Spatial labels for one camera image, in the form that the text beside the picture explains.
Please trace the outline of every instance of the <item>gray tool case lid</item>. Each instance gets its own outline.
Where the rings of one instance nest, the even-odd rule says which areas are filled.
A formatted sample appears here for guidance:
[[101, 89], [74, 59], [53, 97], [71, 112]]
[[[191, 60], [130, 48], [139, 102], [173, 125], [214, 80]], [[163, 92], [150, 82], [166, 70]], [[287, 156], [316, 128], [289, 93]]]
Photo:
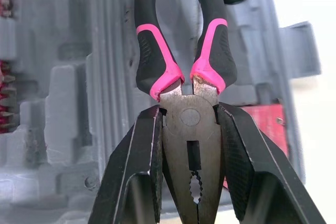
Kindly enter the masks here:
[[[14, 18], [0, 18], [0, 60], [10, 63], [16, 77], [19, 124], [0, 134], [0, 223], [87, 223], [110, 154], [139, 112], [155, 104], [135, 85], [134, 0], [13, 2]], [[189, 73], [202, 29], [198, 2], [157, 0], [156, 5], [172, 53]], [[287, 48], [272, 0], [230, 6], [228, 24], [238, 80], [220, 100], [281, 101], [290, 161], [304, 180], [288, 77], [319, 73], [316, 50]], [[302, 27], [281, 34], [305, 48], [313, 37], [309, 24]], [[296, 59], [293, 69], [284, 52], [312, 64], [301, 70]], [[191, 91], [189, 80], [184, 91]], [[176, 209], [167, 187], [163, 194], [165, 217]], [[230, 207], [227, 192], [220, 203]]]

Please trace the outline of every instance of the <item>pliers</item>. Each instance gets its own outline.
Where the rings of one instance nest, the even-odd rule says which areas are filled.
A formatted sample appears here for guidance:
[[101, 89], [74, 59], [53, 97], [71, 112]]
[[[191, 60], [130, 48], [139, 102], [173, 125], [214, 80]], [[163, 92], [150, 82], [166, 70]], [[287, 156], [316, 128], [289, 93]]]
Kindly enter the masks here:
[[[223, 0], [198, 0], [203, 32], [190, 73], [193, 94], [156, 17], [155, 0], [135, 0], [138, 88], [159, 102], [142, 111], [112, 153], [89, 224], [160, 221], [162, 174], [182, 223], [214, 223], [224, 176], [243, 224], [325, 223], [286, 156], [240, 108], [218, 102], [237, 70]], [[200, 197], [190, 191], [192, 178]]]
[[[183, 223], [213, 223], [223, 185], [221, 127], [213, 106], [218, 94], [236, 81], [223, 0], [198, 0], [203, 32], [190, 73], [193, 95], [183, 95], [184, 76], [157, 21], [155, 0], [135, 0], [135, 25], [140, 46], [137, 86], [165, 110], [164, 175]], [[194, 202], [191, 178], [201, 196]]]

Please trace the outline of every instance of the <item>gray plastic tool case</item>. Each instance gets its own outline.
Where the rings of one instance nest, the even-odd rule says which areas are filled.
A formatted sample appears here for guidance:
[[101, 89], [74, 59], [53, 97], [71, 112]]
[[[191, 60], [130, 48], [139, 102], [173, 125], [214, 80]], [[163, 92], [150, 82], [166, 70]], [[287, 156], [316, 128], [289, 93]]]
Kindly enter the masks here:
[[[0, 19], [0, 60], [10, 62], [16, 76], [20, 123], [0, 135], [0, 223], [86, 223], [110, 154], [139, 112], [155, 104], [135, 85], [134, 0], [13, 1], [15, 18]], [[198, 2], [156, 3], [163, 33], [188, 76], [202, 29]], [[304, 180], [288, 79], [320, 72], [310, 25], [284, 28], [281, 34], [292, 40], [281, 41], [272, 0], [228, 8], [238, 80], [220, 100], [280, 100], [290, 161]], [[191, 91], [189, 80], [184, 91]], [[163, 195], [163, 217], [176, 214], [167, 187]], [[230, 207], [227, 192], [220, 203]]]

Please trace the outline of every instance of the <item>black rubber grip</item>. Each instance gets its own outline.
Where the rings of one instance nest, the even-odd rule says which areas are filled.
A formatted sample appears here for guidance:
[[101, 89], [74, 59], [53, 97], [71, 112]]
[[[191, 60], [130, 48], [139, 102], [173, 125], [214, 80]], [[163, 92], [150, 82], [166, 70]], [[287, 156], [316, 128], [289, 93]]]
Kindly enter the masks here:
[[206, 57], [204, 52], [206, 52], [206, 48], [210, 47], [208, 62], [211, 68], [224, 80], [225, 87], [228, 87], [236, 81], [237, 69], [229, 47], [226, 6], [223, 0], [198, 1], [203, 12], [203, 32], [198, 40], [195, 63], [201, 55]]
[[[136, 73], [137, 86], [141, 91], [158, 99], [161, 89], [166, 87], [156, 87], [156, 95], [153, 95], [153, 91], [152, 93], [150, 91], [157, 80], [164, 75], [166, 68], [171, 67], [172, 64], [167, 64], [169, 62], [168, 58], [175, 63], [173, 69], [178, 66], [157, 21], [155, 1], [135, 0], [134, 18], [140, 46], [140, 62]], [[166, 78], [165, 83], [170, 83], [170, 81]]]

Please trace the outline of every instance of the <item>textured black surface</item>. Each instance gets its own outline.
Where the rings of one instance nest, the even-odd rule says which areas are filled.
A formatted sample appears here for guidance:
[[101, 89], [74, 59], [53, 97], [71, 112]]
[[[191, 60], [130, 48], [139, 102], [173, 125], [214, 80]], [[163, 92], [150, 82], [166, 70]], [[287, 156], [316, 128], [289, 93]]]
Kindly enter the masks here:
[[111, 154], [89, 224], [160, 221], [161, 128], [158, 106], [141, 112]]
[[[226, 139], [237, 139], [237, 134], [240, 137], [240, 142], [228, 145], [230, 153], [225, 150], [227, 144], [224, 150], [228, 188], [236, 214], [239, 214], [237, 217], [243, 218], [241, 224], [325, 223], [285, 154], [260, 132], [252, 117], [244, 110], [224, 103], [219, 103], [217, 113], [219, 123], [227, 128], [227, 135], [232, 136]], [[228, 172], [232, 157], [236, 159], [233, 167], [238, 171], [247, 169], [242, 162], [247, 162], [248, 158], [253, 172], [248, 176]], [[237, 193], [235, 184], [240, 184], [241, 180], [250, 181], [248, 198], [244, 198], [244, 191]], [[244, 210], [242, 206], [234, 202], [237, 196], [243, 202], [247, 199], [244, 216], [240, 215]]]
[[[162, 34], [156, 16], [155, 1], [156, 0], [134, 0], [135, 26], [151, 24], [158, 28]], [[164, 74], [166, 63], [159, 44], [151, 31], [145, 30], [140, 32], [138, 34], [138, 41], [140, 46], [140, 61], [136, 72], [137, 86], [141, 91], [149, 94], [153, 84]]]
[[225, 134], [224, 162], [228, 189], [236, 217], [238, 220], [243, 220], [254, 171], [232, 118], [221, 106], [217, 108], [217, 115], [222, 132]]
[[[223, 0], [198, 1], [203, 12], [203, 32], [197, 43], [195, 61], [201, 56], [205, 34], [210, 22], [217, 18], [227, 20], [226, 7]], [[227, 27], [224, 25], [219, 25], [216, 28], [209, 62], [211, 67], [223, 78], [227, 87], [237, 80], [237, 68], [229, 47]]]

